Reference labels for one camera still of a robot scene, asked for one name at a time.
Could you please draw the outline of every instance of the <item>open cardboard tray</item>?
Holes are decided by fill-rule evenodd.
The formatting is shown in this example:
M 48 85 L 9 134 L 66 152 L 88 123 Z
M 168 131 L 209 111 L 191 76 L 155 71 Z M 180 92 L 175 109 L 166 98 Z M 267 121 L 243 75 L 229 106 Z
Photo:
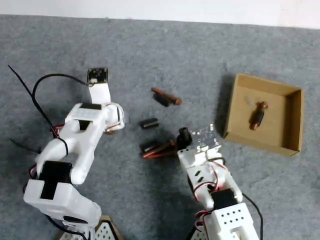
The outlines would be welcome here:
M 250 129 L 257 103 L 266 101 L 261 125 Z M 233 84 L 224 138 L 292 156 L 301 151 L 304 92 L 300 87 L 239 73 Z

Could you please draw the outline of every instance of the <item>white 3d printed part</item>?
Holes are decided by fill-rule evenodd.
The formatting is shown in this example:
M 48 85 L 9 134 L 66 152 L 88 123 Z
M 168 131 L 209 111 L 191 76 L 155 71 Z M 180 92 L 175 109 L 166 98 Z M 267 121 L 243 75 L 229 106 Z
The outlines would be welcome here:
M 74 235 L 70 233 L 64 233 L 59 240 L 83 240 L 79 235 Z M 118 240 L 114 230 L 109 221 L 102 222 L 100 227 L 95 232 L 93 240 Z

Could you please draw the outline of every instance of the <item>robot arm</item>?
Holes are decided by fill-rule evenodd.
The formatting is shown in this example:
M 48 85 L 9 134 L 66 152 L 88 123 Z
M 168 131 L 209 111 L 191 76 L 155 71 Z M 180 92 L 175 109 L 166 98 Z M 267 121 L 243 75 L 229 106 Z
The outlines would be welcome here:
M 28 181 L 23 196 L 26 203 L 53 219 L 62 220 L 75 231 L 85 232 L 91 239 L 94 239 L 101 208 L 73 185 L 85 181 L 102 134 L 125 126 L 122 107 L 110 102 L 107 73 L 106 68 L 89 69 L 92 103 L 78 103 L 72 108 L 59 132 L 67 149 L 59 138 L 46 145 L 35 159 L 38 179 Z M 77 154 L 74 165 L 63 161 L 67 152 Z
M 213 124 L 191 132 L 181 128 L 177 147 L 194 198 L 204 206 L 197 230 L 207 240 L 258 240 L 242 192 L 224 165 Z

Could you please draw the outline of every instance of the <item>white wall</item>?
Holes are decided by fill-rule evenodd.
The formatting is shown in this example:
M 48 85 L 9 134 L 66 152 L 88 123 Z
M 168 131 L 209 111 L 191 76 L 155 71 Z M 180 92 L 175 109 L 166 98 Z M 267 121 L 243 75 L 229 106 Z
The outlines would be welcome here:
M 0 0 L 0 14 L 320 29 L 320 0 Z

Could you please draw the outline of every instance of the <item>black cable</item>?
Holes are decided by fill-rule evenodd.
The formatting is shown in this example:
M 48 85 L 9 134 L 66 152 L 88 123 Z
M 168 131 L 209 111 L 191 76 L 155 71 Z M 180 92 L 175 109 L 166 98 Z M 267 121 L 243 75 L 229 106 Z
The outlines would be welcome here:
M 38 85 L 40 84 L 40 82 L 42 82 L 44 79 L 50 78 L 50 77 L 65 77 L 65 78 L 69 78 L 72 80 L 75 80 L 76 82 L 83 84 L 83 85 L 88 85 L 85 82 L 81 81 L 80 79 L 71 76 L 71 75 L 67 75 L 67 74 L 62 74 L 62 73 L 53 73 L 53 74 L 47 74 L 43 77 L 41 77 L 34 85 L 32 93 L 30 92 L 29 88 L 27 87 L 27 85 L 25 84 L 25 82 L 22 80 L 22 78 L 19 76 L 19 74 L 10 66 L 8 65 L 8 67 L 11 69 L 11 71 L 16 75 L 16 77 L 19 79 L 19 81 L 21 82 L 21 84 L 24 86 L 25 90 L 28 92 L 28 94 L 30 95 L 32 102 L 34 104 L 34 106 L 36 107 L 36 109 L 40 112 L 40 114 L 43 116 L 43 118 L 47 121 L 47 123 L 50 126 L 50 129 L 52 131 L 52 134 L 55 138 L 59 139 L 60 141 L 63 142 L 64 146 L 65 146 L 65 152 L 66 155 L 69 154 L 69 149 L 68 149 L 68 145 L 66 143 L 65 140 L 63 140 L 55 131 L 55 128 L 53 126 L 53 124 L 51 123 L 50 119 L 48 118 L 48 116 L 45 114 L 45 112 L 43 111 L 43 109 L 41 108 L 41 106 L 39 105 L 39 103 L 36 100 L 36 91 L 38 88 Z
M 15 140 L 13 140 L 12 138 L 9 138 L 10 139 L 10 141 L 12 142 L 12 143 L 14 143 L 17 147 L 19 147 L 19 148 L 22 148 L 22 149 L 25 149 L 25 150 L 28 150 L 28 151 L 30 151 L 30 152 L 34 152 L 34 153 L 37 153 L 37 154 L 40 154 L 41 153 L 41 150 L 34 150 L 34 149 L 32 149 L 32 148 L 29 148 L 29 147 L 27 147 L 27 146 L 25 146 L 25 145 L 23 145 L 23 144 L 21 144 L 21 143 L 19 143 L 19 142 L 16 142 Z
M 58 138 L 58 135 L 56 133 L 56 131 L 54 131 L 54 127 L 53 124 L 51 123 L 50 119 L 47 117 L 47 115 L 45 114 L 45 112 L 42 110 L 42 108 L 40 107 L 39 103 L 37 102 L 37 100 L 33 97 L 31 91 L 29 90 L 29 88 L 27 87 L 27 85 L 25 84 L 25 82 L 22 80 L 22 78 L 20 77 L 20 75 L 10 66 L 8 65 L 8 67 L 11 69 L 11 71 L 16 75 L 16 77 L 19 79 L 20 83 L 23 85 L 23 87 L 25 88 L 25 90 L 27 91 L 27 93 L 30 95 L 32 102 L 35 106 L 35 108 L 41 113 L 41 115 L 44 117 L 44 119 L 47 121 L 47 123 L 49 124 L 53 134 L 55 134 L 55 137 Z
M 89 239 L 86 238 L 86 236 L 81 233 L 81 232 L 77 232 L 77 231 L 71 231 L 71 230 L 68 230 L 66 229 L 65 227 L 59 225 L 58 223 L 56 223 L 50 216 L 46 215 L 46 218 L 50 221 L 50 223 L 52 223 L 57 229 L 60 229 L 61 231 L 67 233 L 67 234 L 74 234 L 74 235 L 79 235 L 83 238 L 83 240 L 90 240 L 90 232 L 89 232 Z
M 242 193 L 242 195 L 248 199 L 248 201 L 255 207 L 256 211 L 258 212 L 259 216 L 260 216 L 260 240 L 264 239 L 264 218 L 260 212 L 259 207 L 257 206 L 257 204 L 251 200 L 247 195 L 245 195 L 244 193 Z
M 42 76 L 41 78 L 38 79 L 38 81 L 36 81 L 34 87 L 33 87 L 33 90 L 32 90 L 32 101 L 33 103 L 36 103 L 38 106 L 38 102 L 36 100 L 36 91 L 37 91 L 37 88 L 39 86 L 39 84 L 45 80 L 45 79 L 48 79 L 50 77 L 65 77 L 65 78 L 69 78 L 69 79 L 72 79 L 82 85 L 88 85 L 87 83 L 85 83 L 84 81 L 81 81 L 80 79 L 74 77 L 74 76 L 71 76 L 71 75 L 68 75 L 68 74 L 63 74 L 63 73 L 52 73 L 52 74 L 47 74 L 47 75 L 44 75 Z M 41 114 L 45 117 L 45 113 L 43 112 L 43 110 L 41 109 Z M 68 145 L 66 143 L 65 140 L 63 140 L 62 138 L 59 137 L 59 135 L 56 133 L 56 131 L 54 130 L 54 127 L 52 124 L 50 124 L 50 128 L 52 130 L 52 133 L 55 135 L 56 138 L 58 138 L 60 141 L 62 141 L 64 143 L 64 146 L 65 146 L 65 151 L 66 151 L 66 155 L 69 154 L 69 150 L 68 150 Z
M 224 157 L 214 157 L 214 158 L 210 158 L 209 160 L 208 160 L 208 162 L 213 162 L 213 161 L 215 161 L 215 160 L 222 160 L 222 162 L 223 162 L 223 165 L 226 165 L 226 159 L 224 158 Z

